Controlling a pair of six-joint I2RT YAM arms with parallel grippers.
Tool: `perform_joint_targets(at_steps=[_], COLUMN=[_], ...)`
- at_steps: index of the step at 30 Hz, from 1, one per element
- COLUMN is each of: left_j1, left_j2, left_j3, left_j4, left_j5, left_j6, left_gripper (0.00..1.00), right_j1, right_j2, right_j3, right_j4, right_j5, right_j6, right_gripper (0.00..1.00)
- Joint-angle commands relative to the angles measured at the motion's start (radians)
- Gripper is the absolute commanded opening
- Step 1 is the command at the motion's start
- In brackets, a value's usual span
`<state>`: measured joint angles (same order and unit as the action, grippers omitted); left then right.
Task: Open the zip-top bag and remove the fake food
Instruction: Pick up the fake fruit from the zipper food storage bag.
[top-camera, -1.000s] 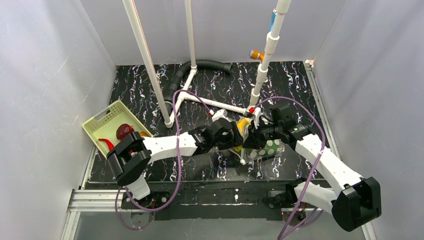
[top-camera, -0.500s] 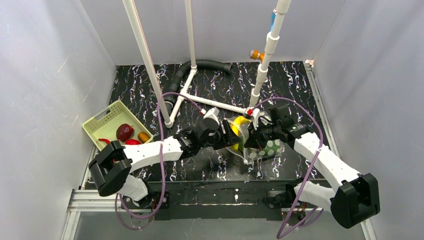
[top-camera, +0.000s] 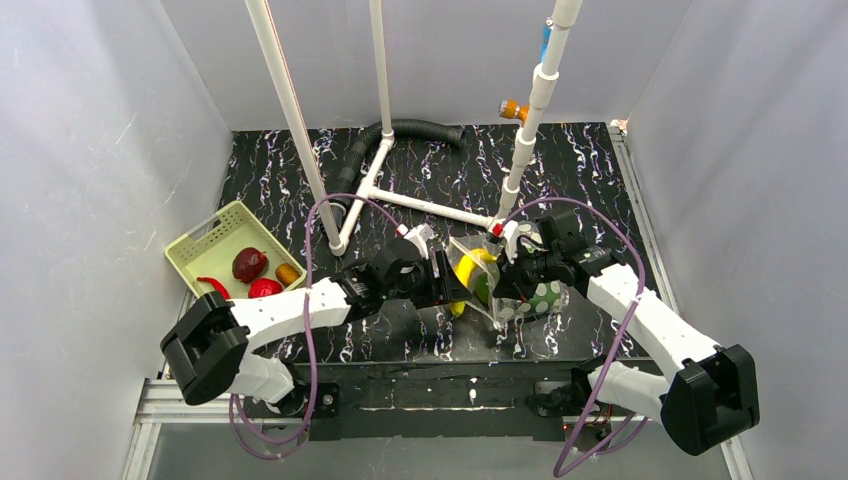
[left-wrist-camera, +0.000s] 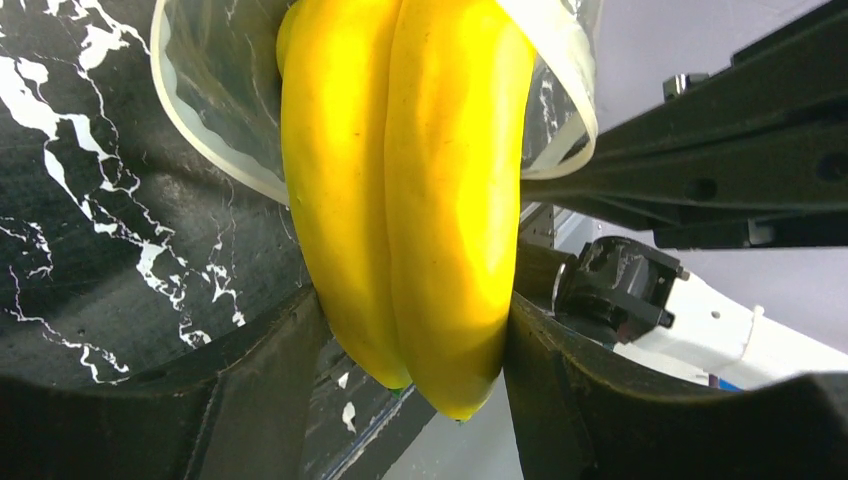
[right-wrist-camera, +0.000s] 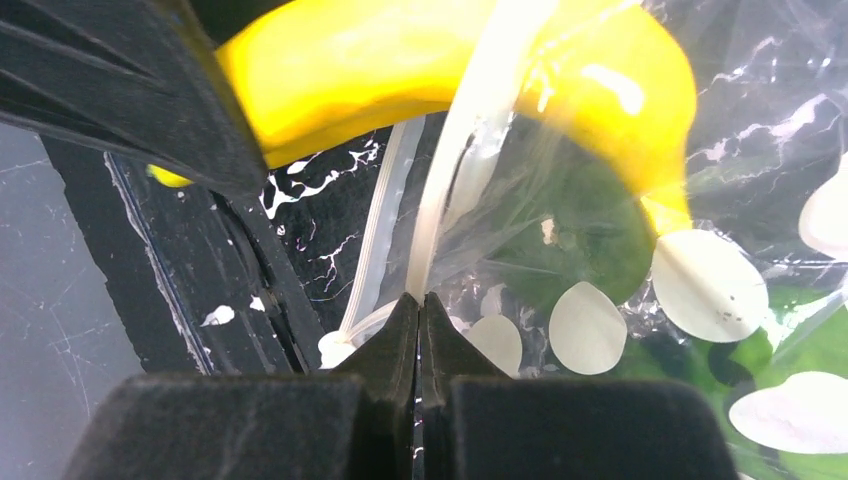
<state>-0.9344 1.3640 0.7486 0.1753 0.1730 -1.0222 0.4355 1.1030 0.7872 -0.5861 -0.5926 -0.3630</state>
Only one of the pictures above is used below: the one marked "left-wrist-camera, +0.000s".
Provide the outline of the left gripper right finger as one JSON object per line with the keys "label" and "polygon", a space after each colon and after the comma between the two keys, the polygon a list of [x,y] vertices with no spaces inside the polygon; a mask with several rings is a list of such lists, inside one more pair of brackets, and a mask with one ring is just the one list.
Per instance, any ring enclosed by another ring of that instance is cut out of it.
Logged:
{"label": "left gripper right finger", "polygon": [[512,300],[506,389],[527,479],[843,479],[847,378],[727,392],[680,380]]}

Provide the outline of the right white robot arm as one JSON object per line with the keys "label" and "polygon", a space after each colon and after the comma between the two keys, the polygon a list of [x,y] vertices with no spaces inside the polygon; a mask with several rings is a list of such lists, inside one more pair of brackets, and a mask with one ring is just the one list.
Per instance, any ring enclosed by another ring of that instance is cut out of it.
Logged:
{"label": "right white robot arm", "polygon": [[575,172],[529,172],[524,197],[625,228],[588,244],[559,298],[622,343],[755,389],[847,357],[740,304],[669,249],[847,243],[847,5],[829,1],[737,52],[672,77],[665,101],[601,134]]}

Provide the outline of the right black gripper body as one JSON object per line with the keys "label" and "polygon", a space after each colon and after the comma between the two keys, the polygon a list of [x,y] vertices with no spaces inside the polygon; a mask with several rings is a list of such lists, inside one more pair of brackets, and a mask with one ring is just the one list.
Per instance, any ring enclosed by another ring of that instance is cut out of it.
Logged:
{"label": "right black gripper body", "polygon": [[829,1],[714,75],[603,134],[593,159],[522,196],[636,231],[662,248],[847,243],[847,5]]}

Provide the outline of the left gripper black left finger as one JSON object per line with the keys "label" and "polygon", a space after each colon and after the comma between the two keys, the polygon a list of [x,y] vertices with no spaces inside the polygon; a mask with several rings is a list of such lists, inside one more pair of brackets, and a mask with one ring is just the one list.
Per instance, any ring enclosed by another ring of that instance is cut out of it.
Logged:
{"label": "left gripper black left finger", "polygon": [[295,479],[328,328],[315,291],[115,385],[1,381],[5,479]]}

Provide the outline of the clear polka dot zip bag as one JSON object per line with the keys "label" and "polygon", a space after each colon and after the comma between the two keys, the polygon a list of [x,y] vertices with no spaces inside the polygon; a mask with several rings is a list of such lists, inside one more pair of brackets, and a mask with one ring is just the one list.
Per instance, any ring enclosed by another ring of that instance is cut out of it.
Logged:
{"label": "clear polka dot zip bag", "polygon": [[[288,203],[280,145],[276,38],[287,1],[160,1],[151,71],[179,132],[248,188]],[[538,56],[527,101],[522,176],[562,177],[585,166],[599,133],[595,48],[599,1],[509,1]]]}

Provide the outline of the yellow fake banana bunch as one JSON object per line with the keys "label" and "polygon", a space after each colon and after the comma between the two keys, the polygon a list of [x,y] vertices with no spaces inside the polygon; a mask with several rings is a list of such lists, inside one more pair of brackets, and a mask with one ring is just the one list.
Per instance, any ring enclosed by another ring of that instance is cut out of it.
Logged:
{"label": "yellow fake banana bunch", "polygon": [[298,1],[278,33],[290,211],[330,328],[462,422],[502,367],[535,57],[494,1]]}

